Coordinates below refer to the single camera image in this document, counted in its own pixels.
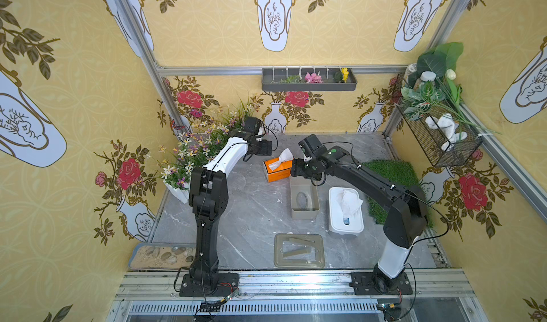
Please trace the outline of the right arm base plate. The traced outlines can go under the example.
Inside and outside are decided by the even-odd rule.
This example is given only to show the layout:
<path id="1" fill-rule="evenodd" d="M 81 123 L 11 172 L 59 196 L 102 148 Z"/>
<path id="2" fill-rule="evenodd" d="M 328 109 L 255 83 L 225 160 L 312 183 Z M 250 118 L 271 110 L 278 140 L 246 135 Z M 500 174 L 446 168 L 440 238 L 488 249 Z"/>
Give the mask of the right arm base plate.
<path id="1" fill-rule="evenodd" d="M 382 272 L 351 272 L 350 287 L 356 296 L 411 295 L 414 292 L 405 272 L 394 279 Z"/>

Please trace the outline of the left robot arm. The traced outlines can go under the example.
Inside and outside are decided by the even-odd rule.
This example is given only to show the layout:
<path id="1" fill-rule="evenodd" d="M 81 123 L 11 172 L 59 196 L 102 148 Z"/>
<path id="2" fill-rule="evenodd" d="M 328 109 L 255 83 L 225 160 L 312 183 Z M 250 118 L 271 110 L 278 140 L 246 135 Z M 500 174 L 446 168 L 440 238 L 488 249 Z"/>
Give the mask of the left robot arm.
<path id="1" fill-rule="evenodd" d="M 181 297 L 229 296 L 237 290 L 239 275 L 219 271 L 219 223 L 229 202 L 227 179 L 234 166 L 246 156 L 272 153 L 272 141 L 262 139 L 265 130 L 259 118 L 246 118 L 242 127 L 229 133 L 226 145 L 213 160 L 193 169 L 189 205 L 197 224 L 197 243 L 195 259 L 182 278 Z"/>

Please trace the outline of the pink artificial flower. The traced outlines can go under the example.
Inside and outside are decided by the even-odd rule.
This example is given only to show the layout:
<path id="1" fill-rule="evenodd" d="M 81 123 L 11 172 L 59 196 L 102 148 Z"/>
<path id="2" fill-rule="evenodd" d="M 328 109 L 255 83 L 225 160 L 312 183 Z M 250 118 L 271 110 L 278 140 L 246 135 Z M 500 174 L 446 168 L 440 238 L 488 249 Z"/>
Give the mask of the pink artificial flower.
<path id="1" fill-rule="evenodd" d="M 306 83 L 310 83 L 310 84 L 318 84 L 318 83 L 323 83 L 323 78 L 320 74 L 317 74 L 317 73 L 307 73 L 304 77 L 304 80 L 306 81 Z"/>

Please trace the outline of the green artificial leaf plant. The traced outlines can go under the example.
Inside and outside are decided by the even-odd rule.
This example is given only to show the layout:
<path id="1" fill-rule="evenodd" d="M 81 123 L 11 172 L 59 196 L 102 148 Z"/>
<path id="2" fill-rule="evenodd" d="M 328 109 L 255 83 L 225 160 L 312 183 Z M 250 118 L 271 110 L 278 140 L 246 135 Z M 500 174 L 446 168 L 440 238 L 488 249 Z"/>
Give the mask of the green artificial leaf plant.
<path id="1" fill-rule="evenodd" d="M 437 114 L 485 133 L 494 132 L 470 121 L 462 111 L 463 89 L 455 80 L 457 61 L 463 52 L 462 42 L 450 42 L 433 47 L 418 58 L 416 71 L 401 88 L 403 115 L 408 120 Z"/>

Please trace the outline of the white fence flower planter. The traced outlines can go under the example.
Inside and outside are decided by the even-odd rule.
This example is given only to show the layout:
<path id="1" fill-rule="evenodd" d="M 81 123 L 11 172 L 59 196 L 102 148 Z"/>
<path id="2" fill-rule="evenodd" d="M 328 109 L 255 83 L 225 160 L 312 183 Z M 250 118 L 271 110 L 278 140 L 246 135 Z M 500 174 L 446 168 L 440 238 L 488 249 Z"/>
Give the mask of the white fence flower planter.
<path id="1" fill-rule="evenodd" d="M 173 149 L 168 159 L 158 162 L 161 179 L 169 192 L 183 204 L 189 200 L 189 187 L 194 168 L 200 168 L 221 153 L 227 144 L 229 133 L 244 124 L 262 106 L 258 98 L 240 102 L 235 110 L 219 112 L 215 118 L 201 122 L 197 132 L 186 134 Z"/>

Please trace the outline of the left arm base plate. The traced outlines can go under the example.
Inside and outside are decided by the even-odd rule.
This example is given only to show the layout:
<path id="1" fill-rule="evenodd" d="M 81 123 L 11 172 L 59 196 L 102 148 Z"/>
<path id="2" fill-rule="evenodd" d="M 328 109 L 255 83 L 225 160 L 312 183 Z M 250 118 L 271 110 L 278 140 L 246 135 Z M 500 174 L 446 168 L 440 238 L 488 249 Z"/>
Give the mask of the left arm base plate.
<path id="1" fill-rule="evenodd" d="M 179 288 L 180 297 L 225 297 L 229 296 L 239 287 L 239 275 L 237 273 L 219 273 L 212 283 L 202 274 L 191 276 L 186 274 Z"/>

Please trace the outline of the grey tissue box base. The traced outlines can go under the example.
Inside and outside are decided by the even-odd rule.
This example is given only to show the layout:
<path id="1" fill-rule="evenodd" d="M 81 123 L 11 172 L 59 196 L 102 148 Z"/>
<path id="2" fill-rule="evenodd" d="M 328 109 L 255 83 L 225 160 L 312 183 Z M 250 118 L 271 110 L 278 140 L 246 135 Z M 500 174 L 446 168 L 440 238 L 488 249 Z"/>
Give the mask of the grey tissue box base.
<path id="1" fill-rule="evenodd" d="M 329 232 L 333 235 L 339 236 L 339 237 L 357 237 L 359 236 L 363 231 L 347 231 L 347 230 L 336 230 L 336 229 L 330 229 Z"/>

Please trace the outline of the beige tissue box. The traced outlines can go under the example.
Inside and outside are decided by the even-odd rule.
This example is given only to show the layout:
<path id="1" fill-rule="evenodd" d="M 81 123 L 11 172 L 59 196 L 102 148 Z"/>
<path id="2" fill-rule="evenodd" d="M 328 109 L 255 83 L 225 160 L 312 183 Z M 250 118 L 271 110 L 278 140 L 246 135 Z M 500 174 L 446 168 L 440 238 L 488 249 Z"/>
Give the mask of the beige tissue box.
<path id="1" fill-rule="evenodd" d="M 291 217 L 295 220 L 316 219 L 321 207 L 317 188 L 305 178 L 290 177 Z"/>

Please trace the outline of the orange tissue pack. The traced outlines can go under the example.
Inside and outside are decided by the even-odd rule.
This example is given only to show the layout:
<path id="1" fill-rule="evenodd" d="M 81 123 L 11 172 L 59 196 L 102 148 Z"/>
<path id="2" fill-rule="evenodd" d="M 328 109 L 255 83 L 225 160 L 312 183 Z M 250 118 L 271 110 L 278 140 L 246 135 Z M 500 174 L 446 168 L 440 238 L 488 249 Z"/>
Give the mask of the orange tissue pack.
<path id="1" fill-rule="evenodd" d="M 291 175 L 293 154 L 286 148 L 278 158 L 263 161 L 263 170 L 267 182 L 275 182 Z"/>

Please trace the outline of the grey wall shelf tray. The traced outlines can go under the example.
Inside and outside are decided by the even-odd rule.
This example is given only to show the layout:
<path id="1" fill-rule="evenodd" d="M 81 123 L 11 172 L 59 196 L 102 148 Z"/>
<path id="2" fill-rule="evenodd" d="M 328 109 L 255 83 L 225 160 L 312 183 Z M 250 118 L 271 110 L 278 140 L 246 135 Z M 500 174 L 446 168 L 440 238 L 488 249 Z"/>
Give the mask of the grey wall shelf tray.
<path id="1" fill-rule="evenodd" d="M 262 69 L 262 90 L 268 92 L 354 91 L 358 81 L 346 67 L 278 67 Z"/>

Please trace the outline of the olive green frame tray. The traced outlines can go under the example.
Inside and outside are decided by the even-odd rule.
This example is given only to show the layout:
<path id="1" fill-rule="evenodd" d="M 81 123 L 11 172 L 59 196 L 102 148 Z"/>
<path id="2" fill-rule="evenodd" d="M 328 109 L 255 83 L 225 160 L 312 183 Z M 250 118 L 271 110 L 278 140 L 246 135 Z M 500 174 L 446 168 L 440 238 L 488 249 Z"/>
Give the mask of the olive green frame tray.
<path id="1" fill-rule="evenodd" d="M 323 269 L 326 266 L 323 238 L 312 234 L 277 234 L 274 265 L 280 269 Z"/>

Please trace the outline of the sand tray with stones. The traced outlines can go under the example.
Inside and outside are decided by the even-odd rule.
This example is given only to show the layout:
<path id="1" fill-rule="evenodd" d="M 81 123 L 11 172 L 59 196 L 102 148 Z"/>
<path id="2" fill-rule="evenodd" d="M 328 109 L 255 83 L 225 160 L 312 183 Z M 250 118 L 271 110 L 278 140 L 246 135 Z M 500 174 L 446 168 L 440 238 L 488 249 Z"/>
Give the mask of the sand tray with stones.
<path id="1" fill-rule="evenodd" d="M 170 271 L 189 268 L 195 260 L 195 246 L 190 244 L 140 244 L 129 260 L 135 271 Z"/>

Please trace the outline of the blue tissue paper pack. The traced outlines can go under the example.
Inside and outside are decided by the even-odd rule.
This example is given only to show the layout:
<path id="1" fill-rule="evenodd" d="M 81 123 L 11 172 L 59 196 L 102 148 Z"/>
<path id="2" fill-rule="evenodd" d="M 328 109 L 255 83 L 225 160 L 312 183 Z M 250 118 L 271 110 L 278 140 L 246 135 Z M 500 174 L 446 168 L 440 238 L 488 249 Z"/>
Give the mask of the blue tissue paper pack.
<path id="1" fill-rule="evenodd" d="M 337 228 L 359 229 L 363 224 L 363 201 L 354 189 L 337 188 L 330 203 L 333 224 Z"/>

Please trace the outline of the yellow artificial flower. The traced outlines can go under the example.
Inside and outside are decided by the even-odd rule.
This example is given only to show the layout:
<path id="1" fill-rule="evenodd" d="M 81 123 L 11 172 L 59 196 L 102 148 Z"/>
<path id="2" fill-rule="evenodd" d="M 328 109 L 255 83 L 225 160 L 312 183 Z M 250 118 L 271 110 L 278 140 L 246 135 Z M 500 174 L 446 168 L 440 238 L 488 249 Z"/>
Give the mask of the yellow artificial flower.
<path id="1" fill-rule="evenodd" d="M 347 68 L 342 68 L 340 70 L 341 73 L 341 80 L 345 83 L 348 79 L 349 71 Z"/>

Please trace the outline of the white tissue box lid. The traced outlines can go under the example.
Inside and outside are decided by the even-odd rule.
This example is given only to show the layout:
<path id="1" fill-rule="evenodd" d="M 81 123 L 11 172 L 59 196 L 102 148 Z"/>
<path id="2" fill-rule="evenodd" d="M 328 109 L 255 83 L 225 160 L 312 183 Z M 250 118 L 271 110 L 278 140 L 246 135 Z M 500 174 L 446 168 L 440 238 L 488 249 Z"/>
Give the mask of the white tissue box lid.
<path id="1" fill-rule="evenodd" d="M 330 188 L 328 205 L 330 232 L 338 235 L 359 235 L 363 232 L 363 201 L 356 189 Z"/>

